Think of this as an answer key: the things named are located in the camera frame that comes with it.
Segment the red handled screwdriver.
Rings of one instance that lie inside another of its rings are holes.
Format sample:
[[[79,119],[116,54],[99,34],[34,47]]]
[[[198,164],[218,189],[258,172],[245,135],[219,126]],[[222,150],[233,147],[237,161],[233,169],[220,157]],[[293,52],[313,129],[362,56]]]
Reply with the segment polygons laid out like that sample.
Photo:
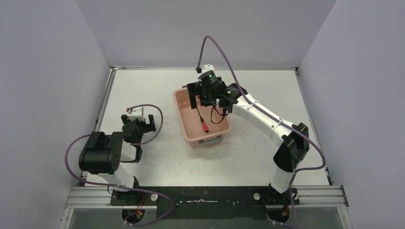
[[[197,113],[198,113],[198,115],[199,115],[200,122],[201,122],[201,125],[202,125],[202,128],[203,128],[204,132],[205,132],[205,133],[208,133],[208,132],[209,132],[209,128],[208,128],[208,126],[207,126],[205,120],[203,119],[203,117],[202,117],[202,115],[201,115],[199,109],[196,108],[196,110],[197,110]]]

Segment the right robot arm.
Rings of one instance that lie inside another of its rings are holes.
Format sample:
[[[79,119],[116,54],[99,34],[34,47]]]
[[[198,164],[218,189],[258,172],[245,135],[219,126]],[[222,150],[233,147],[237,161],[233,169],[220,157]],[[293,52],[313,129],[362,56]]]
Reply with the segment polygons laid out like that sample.
[[[226,85],[213,70],[202,73],[196,82],[186,86],[191,109],[198,105],[220,108],[221,116],[237,115],[269,137],[278,147],[273,161],[276,171],[269,184],[269,198],[274,204],[282,204],[288,198],[288,189],[298,165],[309,151],[309,129],[286,121],[262,106],[237,82]]]

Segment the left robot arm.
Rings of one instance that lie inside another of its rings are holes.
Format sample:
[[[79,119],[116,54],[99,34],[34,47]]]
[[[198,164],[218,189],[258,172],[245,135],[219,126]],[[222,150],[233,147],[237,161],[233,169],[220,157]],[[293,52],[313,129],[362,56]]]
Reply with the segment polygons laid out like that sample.
[[[149,122],[143,115],[121,116],[121,131],[110,135],[104,132],[92,132],[79,156],[82,171],[97,175],[115,185],[114,190],[123,193],[123,200],[129,205],[137,205],[142,198],[137,178],[129,174],[123,163],[138,163],[143,150],[140,145],[145,133],[155,132],[154,116],[148,115]]]

